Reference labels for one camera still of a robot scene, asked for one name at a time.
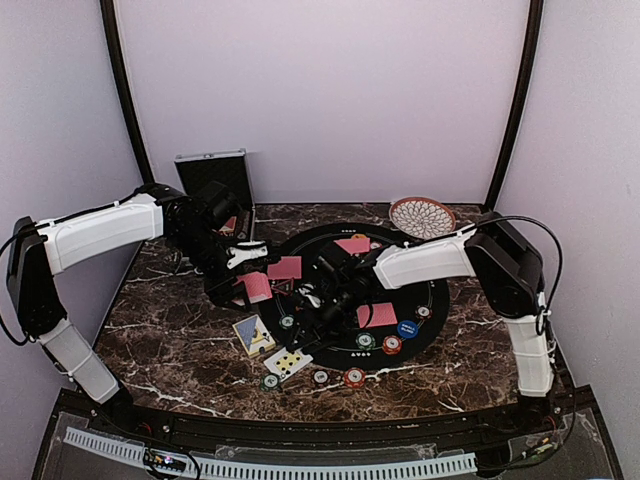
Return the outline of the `green poker chip stack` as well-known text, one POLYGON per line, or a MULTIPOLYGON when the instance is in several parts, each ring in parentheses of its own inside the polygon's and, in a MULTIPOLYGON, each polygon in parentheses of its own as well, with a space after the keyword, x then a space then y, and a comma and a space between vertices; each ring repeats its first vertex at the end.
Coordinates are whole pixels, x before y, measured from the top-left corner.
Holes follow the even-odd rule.
POLYGON ((264 392, 271 392, 279 390, 280 385, 280 377, 277 374, 269 373, 261 378, 259 388, 264 392))

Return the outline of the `blue small blind button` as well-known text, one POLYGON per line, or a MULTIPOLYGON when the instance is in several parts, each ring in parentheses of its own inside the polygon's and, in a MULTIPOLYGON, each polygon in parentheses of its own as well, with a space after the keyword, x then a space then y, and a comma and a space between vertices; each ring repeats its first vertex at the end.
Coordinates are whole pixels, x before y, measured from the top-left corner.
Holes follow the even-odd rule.
POLYGON ((413 339, 419 334, 419 325, 411 320, 403 320, 397 324, 397 332, 403 339, 413 339))

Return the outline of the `green chips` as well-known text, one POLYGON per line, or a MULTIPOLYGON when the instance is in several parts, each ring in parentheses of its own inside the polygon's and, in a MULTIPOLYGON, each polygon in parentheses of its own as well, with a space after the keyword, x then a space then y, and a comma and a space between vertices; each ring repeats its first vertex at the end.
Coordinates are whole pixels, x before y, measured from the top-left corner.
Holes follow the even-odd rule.
POLYGON ((372 350, 376 346, 375 337, 368 332, 358 333, 355 342, 361 350, 372 350))
POLYGON ((295 318, 292 315, 284 315, 279 320, 279 326, 284 330, 292 329, 295 325, 295 318))

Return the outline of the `black-red 100 chip stack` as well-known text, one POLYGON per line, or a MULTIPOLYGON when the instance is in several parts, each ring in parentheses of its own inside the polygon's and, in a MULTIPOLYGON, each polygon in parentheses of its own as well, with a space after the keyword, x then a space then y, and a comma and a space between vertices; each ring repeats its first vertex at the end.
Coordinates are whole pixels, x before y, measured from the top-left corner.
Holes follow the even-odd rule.
POLYGON ((325 370, 315 370, 312 375, 313 382, 318 385, 323 385, 328 382, 329 374, 325 370))

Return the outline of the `dealt red card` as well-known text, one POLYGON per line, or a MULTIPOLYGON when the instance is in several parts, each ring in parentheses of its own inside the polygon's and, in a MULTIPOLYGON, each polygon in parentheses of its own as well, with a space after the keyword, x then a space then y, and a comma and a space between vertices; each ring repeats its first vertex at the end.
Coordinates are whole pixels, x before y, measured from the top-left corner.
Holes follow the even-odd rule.
POLYGON ((302 270, 301 256, 283 256, 277 263, 268 265, 267 277, 269 280, 299 280, 302 270))
POLYGON ((366 254, 371 251, 371 240, 343 238, 335 240, 334 243, 349 255, 366 254))
POLYGON ((360 329, 370 329, 398 323, 392 303, 377 303, 359 306, 356 316, 360 329))

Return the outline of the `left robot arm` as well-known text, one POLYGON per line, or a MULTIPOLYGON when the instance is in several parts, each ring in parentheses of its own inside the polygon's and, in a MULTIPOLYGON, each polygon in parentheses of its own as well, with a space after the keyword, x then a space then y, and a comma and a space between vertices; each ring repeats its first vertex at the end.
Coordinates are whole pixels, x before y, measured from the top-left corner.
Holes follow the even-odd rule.
POLYGON ((19 219, 1 248, 9 255, 6 285, 24 335, 13 343, 39 344, 92 401, 103 405, 107 425, 120 436, 134 435, 141 427, 140 412, 125 401, 126 388, 69 320, 54 278, 93 257, 164 238, 204 274, 214 304, 247 301, 237 270, 247 262, 265 262, 270 249, 264 241, 222 234, 241 210, 235 195, 218 182, 195 196, 148 183, 122 200, 58 219, 19 219))

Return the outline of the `red-gold 5 chip stack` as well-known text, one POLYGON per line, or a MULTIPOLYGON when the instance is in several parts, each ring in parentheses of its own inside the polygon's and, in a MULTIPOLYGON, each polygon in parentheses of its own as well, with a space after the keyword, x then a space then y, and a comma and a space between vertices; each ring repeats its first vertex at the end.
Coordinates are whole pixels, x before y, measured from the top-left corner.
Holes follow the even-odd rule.
POLYGON ((366 374, 362 369, 352 367, 344 372, 343 381, 349 388, 361 388, 366 382, 366 374))

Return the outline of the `red triangular all-in marker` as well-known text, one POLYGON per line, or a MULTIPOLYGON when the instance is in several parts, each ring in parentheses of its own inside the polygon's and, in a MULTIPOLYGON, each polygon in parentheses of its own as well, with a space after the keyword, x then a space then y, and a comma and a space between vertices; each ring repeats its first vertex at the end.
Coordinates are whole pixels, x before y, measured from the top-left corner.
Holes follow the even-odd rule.
POLYGON ((294 288, 294 279, 274 280, 271 283, 271 290, 275 295, 282 295, 285 297, 291 296, 294 292, 294 288))

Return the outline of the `100 chips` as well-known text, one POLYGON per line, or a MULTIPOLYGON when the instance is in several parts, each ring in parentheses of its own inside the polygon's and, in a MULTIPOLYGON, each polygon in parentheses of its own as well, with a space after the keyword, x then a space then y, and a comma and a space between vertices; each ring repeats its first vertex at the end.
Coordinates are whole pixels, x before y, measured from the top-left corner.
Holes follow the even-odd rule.
POLYGON ((432 316, 432 311, 425 305, 420 305, 416 308, 416 317, 419 319, 429 319, 432 316))

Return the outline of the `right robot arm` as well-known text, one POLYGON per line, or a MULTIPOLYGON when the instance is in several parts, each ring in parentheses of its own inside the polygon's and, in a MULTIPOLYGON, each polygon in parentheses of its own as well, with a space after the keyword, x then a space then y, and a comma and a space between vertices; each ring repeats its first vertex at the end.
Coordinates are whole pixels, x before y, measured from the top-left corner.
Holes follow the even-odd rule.
POLYGON ((380 290, 391 291, 454 277, 478 280, 491 309, 506 323, 523 397, 510 413, 521 434, 534 432, 549 416, 543 398, 554 383, 554 348, 549 326, 556 293, 545 287, 541 253, 521 234, 518 216, 497 212, 475 224, 429 240, 393 243, 358 256, 327 244, 314 267, 329 288, 307 285, 293 293, 300 317, 285 337, 288 350, 325 348, 330 335, 380 290))

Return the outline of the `red card deck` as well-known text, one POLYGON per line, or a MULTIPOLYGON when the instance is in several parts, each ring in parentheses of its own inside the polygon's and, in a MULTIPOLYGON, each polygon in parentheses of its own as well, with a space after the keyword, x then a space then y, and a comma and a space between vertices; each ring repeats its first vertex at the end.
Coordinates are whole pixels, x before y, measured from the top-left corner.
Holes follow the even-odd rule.
POLYGON ((245 287, 250 304, 259 303, 272 298, 271 285, 265 273, 252 272, 237 277, 237 284, 245 287))

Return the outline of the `six of spades card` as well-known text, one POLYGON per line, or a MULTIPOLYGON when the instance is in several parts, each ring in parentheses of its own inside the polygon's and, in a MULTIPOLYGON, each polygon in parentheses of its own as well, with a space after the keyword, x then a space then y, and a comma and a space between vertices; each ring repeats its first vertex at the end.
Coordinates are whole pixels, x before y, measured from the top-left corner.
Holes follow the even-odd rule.
POLYGON ((264 365, 270 373, 277 375, 281 381, 284 381, 312 361, 313 357, 304 354, 300 349, 289 352, 286 348, 282 348, 267 358, 264 365))

